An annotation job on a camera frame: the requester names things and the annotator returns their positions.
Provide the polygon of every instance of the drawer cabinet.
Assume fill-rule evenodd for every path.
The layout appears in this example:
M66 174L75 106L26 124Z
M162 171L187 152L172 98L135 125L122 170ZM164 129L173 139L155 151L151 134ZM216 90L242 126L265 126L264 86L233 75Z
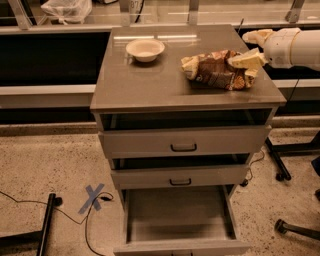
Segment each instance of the drawer cabinet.
M162 38L165 51L138 63L125 53L135 37ZM221 49L247 47L227 25L113 29L91 110L125 212L116 256L239 255L249 248L229 198L285 99L263 70L248 90L194 89L180 60Z

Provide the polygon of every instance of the speckled floor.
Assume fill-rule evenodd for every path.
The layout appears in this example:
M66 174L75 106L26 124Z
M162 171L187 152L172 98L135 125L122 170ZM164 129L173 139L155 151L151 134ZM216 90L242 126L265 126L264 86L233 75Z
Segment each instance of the speckled floor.
M291 128L296 123L303 128ZM274 122L270 138L276 143L309 142L320 129L320 118ZM320 188L320 177L311 166L319 156L283 157L292 175L291 181L275 180L277 167L267 153L252 165L253 178L246 187L237 187L231 197L234 217L243 241L252 248L245 255L318 256L320 242L293 233L274 231L279 219L290 224L320 230L320 202L314 192ZM114 195L111 202L101 202L101 210L92 210L88 221L88 238L92 248L112 256L120 244L122 207L109 176L94 123L0 126L0 190L17 200L47 202L49 193L62 197L59 207L81 222L79 214L88 199L86 187ZM262 152L254 159L260 158ZM41 229L45 213L43 204L15 203L0 195L0 236ZM36 255L31 245L1 249L0 255ZM47 255L95 255L85 242L85 223L76 224L54 211Z

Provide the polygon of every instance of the small bowl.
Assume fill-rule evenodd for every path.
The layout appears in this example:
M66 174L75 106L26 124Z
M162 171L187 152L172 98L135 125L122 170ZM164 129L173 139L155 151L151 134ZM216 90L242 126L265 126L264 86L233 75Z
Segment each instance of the small bowl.
M156 39L136 39L127 44L127 53L140 62L150 62L164 51L164 44Z

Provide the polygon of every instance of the black cable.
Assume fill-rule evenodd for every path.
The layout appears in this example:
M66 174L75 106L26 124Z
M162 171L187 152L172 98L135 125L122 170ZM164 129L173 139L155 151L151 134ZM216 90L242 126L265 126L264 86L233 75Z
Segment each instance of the black cable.
M291 95L289 96L289 99L287 100L287 103L289 103L289 102L291 101L291 98L292 98L292 96L293 96L294 91L296 90L296 88L297 88L297 86L298 86L299 81L300 81L300 78L298 78L296 84L294 85L293 90L292 90L292 92L291 92Z
M237 31L238 35L240 34L240 30L241 30L243 22L244 22L244 18L242 18L242 20L240 21L240 25L239 25L239 28L238 28L238 31Z
M262 150L261 150L260 152L262 152L262 157L260 157L260 158L258 158L258 159L256 159L256 160L252 161L252 162L250 163L250 165L249 165L249 172L250 172L251 177L250 177L249 179L247 179L247 181L250 181L250 180L253 179L253 174L252 174L252 170L251 170L251 165L252 165L253 163L256 163L256 162L259 162L259 161L263 160L264 157L265 157L264 152L263 152Z
M44 204L44 205L48 205L48 203L45 203L45 202L42 202L42 201L34 201L34 200L16 200L15 198L13 198L12 196L0 191L0 194L10 198L12 201L14 201L15 203L36 203L36 204ZM88 235L87 235L87 226L88 226L88 218L89 218L89 214L91 212L91 209L92 209L92 206L93 204L95 203L95 201L97 199L102 199L103 201L112 201L113 200L113 195L109 192L101 192L100 194L98 194L94 199L93 201L91 202L91 205L90 205L90 208L89 208L89 211L86 215L86 217L83 218L83 220L81 222L78 222L76 220L74 220L73 218L71 218L68 214L66 214L64 211L54 207L54 210L57 210L58 212L61 212L62 214L64 214L68 219L70 219L71 221L73 221L74 223L78 224L78 225L82 225L83 222L85 221L85 239L86 239L86 243L87 243L87 246L88 248L95 254L99 255L99 256L105 256L103 254L100 254L98 252L96 252L92 247L91 245L89 244L89 240L88 240Z
M134 23L137 23L137 22L139 21L140 15L141 15L142 10L143 10L143 6L144 6L144 0L142 0L142 3L141 3L141 6L140 6L140 10L139 10L138 16L137 16L137 18L136 18L136 20L135 20Z
M111 198L108 198L108 197L100 197L102 194L108 194L109 196L111 196ZM86 239L86 243L87 243L88 248L89 248L93 253L95 253L95 254L97 254L97 255L99 255L99 256L106 256L106 255L104 255L104 254L100 254L100 253L98 253L97 251L95 251L95 250L91 247L91 245L90 245L90 243L89 243L89 240L88 240L88 219L89 219L89 215L90 215L92 206L93 206L93 204L95 203L95 201L96 201L98 198L101 198L101 199L104 200L104 201L111 201L111 200L113 199L113 196L112 196L110 193L108 193L108 192L101 192L99 195L97 195L97 196L93 199L93 201L92 201L92 203L91 203L91 205L90 205L88 214L87 214L87 216L86 216L86 218L85 218L85 219L86 219L86 223L85 223L85 232L84 232L84 234L85 234L85 239Z

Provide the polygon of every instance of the open drawer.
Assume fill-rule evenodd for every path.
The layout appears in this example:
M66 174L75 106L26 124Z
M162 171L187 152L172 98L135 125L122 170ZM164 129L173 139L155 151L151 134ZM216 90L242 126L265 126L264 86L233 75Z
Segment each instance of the open drawer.
M103 131L266 125L271 108L100 114Z
M124 244L116 256L238 255L238 240L224 186L125 191Z
M99 138L106 158L258 152L271 127L237 126L106 131Z
M115 187L118 190L137 188L191 187L224 184L241 184L249 167L201 166L184 168L156 168L141 170L111 171Z

